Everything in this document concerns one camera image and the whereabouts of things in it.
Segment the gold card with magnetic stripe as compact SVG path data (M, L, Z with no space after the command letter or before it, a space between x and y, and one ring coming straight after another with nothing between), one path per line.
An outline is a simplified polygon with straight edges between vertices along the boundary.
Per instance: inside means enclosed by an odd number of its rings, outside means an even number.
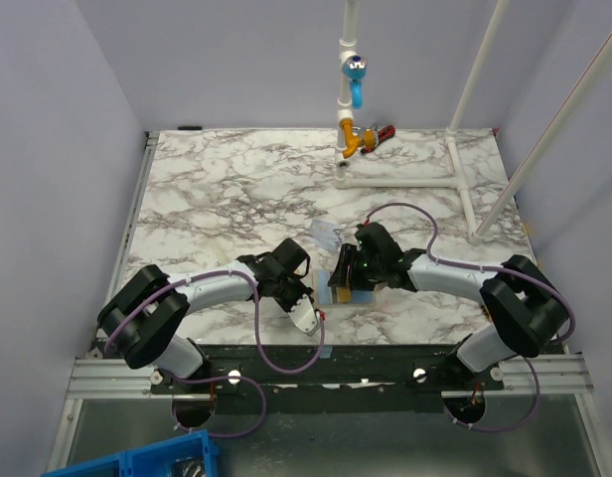
M331 288L333 301L338 304L351 303L353 299L352 289L348 286L335 286Z

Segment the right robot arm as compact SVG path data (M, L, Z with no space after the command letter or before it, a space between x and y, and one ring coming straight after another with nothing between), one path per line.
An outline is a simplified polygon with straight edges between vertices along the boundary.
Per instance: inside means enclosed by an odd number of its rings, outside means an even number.
M499 265L432 258L421 248L402 249L378 223L358 227L355 239L341 246L330 287L439 292L486 308L491 323L462 340L445 365L446 380L456 389L470 388L495 363L537 357L569 318L553 286L523 255Z

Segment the beige leather card holder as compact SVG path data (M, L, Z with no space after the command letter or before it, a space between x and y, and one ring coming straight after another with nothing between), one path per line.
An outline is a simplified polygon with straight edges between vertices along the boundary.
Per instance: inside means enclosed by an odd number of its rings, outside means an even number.
M371 306L375 302L371 291L329 286L329 278L330 272L325 269L315 269L312 272L314 300L318 306Z

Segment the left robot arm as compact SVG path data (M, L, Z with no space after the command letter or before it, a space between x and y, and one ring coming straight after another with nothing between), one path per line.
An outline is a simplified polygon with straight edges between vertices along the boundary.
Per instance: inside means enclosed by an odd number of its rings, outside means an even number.
M300 331L318 332L324 317L298 272L309 264L307 251L287 238L271 251L241 255L208 271L170 275L146 265L98 314L98 328L107 337L104 352L119 354L131 369L153 366L173 375L184 391L198 392L207 384L210 361L193 340L177 335L183 319L225 303L258 306L267 297Z

